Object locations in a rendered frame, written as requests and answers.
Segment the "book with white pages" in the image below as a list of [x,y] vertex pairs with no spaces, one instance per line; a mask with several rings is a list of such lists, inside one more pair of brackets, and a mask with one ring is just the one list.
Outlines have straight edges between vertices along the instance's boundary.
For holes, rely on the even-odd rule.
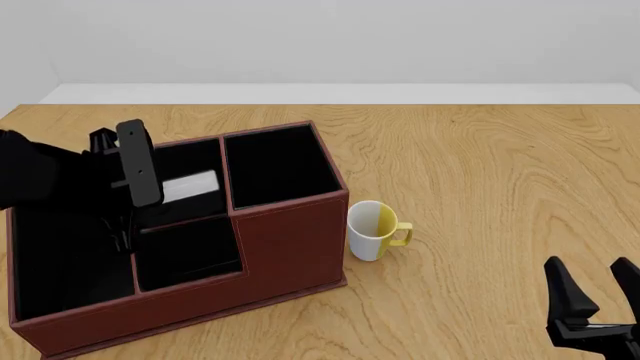
[[203,194],[220,191],[220,184],[215,170],[207,170],[162,182],[163,201],[171,203]]

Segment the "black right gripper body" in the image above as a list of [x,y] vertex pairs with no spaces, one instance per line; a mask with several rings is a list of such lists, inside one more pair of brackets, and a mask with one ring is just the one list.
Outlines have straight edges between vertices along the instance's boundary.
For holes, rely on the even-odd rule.
[[640,360],[640,324],[567,325],[554,320],[546,330],[555,347],[597,353],[605,360]]

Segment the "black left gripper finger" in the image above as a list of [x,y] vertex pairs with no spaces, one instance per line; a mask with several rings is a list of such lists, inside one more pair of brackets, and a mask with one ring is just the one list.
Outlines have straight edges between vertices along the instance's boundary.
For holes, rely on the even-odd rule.
[[134,215],[122,216],[120,219],[122,250],[126,253],[132,253],[134,250],[132,238],[135,236],[135,226],[133,220]]
[[115,249],[119,251],[120,250],[120,230],[119,230],[118,221],[113,220],[112,218],[109,218],[109,217],[102,218],[102,221],[108,230],[109,237],[113,242]]

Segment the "red-brown desk caddy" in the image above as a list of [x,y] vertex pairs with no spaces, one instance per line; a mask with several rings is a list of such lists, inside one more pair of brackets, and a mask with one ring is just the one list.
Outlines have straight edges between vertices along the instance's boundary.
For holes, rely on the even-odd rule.
[[[132,253],[98,218],[8,212],[9,325],[62,360],[346,282],[349,192],[315,125],[155,145],[121,122]],[[220,191],[163,204],[162,182],[215,170]]]

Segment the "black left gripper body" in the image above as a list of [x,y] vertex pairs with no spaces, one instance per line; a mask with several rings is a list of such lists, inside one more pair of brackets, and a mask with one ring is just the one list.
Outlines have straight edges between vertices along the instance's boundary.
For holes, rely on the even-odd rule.
[[100,128],[89,134],[90,152],[94,155],[113,155],[119,152],[118,135],[108,128]]

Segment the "white and yellow mug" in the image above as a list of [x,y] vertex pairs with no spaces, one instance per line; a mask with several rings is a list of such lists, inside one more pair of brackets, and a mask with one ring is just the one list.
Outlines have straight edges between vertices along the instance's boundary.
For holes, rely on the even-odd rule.
[[348,210],[347,236],[351,253],[363,261],[376,261],[389,247],[411,242],[413,225],[398,221],[396,213],[384,203],[365,200]]

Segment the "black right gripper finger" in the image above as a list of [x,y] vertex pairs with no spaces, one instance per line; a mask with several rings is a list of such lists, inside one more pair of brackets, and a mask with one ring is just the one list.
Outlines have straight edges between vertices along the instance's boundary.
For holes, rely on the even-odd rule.
[[640,268],[626,257],[619,257],[611,264],[610,270],[626,296],[636,323],[640,323]]
[[547,323],[588,323],[600,308],[584,293],[571,277],[559,257],[552,256],[544,263],[549,310]]

